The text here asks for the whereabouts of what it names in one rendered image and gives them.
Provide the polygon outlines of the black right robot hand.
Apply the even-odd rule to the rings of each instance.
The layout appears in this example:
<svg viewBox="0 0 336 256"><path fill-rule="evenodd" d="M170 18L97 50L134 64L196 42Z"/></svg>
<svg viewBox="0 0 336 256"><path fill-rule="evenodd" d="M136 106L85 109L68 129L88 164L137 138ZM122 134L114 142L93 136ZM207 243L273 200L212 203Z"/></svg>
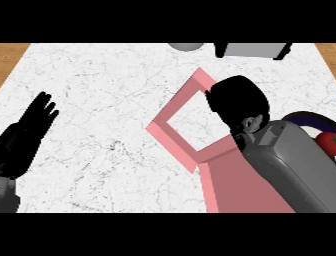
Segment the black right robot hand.
<svg viewBox="0 0 336 256"><path fill-rule="evenodd" d="M270 104L255 83L242 75L217 82L205 91L211 111L229 126L239 150L255 140L270 121Z"/></svg>

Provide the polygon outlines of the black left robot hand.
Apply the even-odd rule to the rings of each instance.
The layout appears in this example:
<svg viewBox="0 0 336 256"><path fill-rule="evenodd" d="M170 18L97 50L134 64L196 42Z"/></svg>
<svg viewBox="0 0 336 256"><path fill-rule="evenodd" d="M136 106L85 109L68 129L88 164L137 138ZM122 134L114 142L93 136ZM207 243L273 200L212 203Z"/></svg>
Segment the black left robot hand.
<svg viewBox="0 0 336 256"><path fill-rule="evenodd" d="M16 123L0 135L0 177L18 179L28 171L41 140L59 115L52 95L41 92Z"/></svg>

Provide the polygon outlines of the pink open box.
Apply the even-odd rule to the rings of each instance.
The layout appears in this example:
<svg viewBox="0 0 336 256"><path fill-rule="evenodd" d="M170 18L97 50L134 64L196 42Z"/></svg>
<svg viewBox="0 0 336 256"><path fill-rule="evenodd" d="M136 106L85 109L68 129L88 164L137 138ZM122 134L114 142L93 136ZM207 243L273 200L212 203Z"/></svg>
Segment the pink open box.
<svg viewBox="0 0 336 256"><path fill-rule="evenodd" d="M199 169L207 211L217 213L294 213L294 209L258 175L227 135L196 151L168 124L192 96L205 92L215 80L199 68L153 118L146 130L190 173Z"/></svg>

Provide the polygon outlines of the grey and black appliance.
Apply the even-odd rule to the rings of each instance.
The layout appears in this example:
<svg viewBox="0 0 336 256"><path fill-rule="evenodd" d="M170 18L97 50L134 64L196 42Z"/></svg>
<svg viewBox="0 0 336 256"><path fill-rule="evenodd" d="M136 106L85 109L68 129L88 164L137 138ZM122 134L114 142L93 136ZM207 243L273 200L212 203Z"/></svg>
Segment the grey and black appliance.
<svg viewBox="0 0 336 256"><path fill-rule="evenodd" d="M291 52L291 43L215 43L215 56L263 57L282 60Z"/></svg>

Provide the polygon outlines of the grey round object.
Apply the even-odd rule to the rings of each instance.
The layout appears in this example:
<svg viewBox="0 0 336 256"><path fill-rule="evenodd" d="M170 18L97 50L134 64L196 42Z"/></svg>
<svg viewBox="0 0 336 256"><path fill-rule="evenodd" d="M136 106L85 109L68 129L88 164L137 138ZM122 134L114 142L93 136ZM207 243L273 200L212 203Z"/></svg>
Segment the grey round object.
<svg viewBox="0 0 336 256"><path fill-rule="evenodd" d="M170 43L170 46L179 51L190 52L198 50L204 46L204 44L202 43Z"/></svg>

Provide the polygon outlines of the red tomato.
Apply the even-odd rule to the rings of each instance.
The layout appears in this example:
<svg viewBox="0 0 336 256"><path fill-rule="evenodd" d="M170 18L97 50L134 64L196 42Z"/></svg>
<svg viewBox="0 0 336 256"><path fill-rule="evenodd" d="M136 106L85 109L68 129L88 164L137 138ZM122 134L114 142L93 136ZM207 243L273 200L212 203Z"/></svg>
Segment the red tomato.
<svg viewBox="0 0 336 256"><path fill-rule="evenodd" d="M336 133L320 133L316 137L316 143L329 156L336 156Z"/></svg>

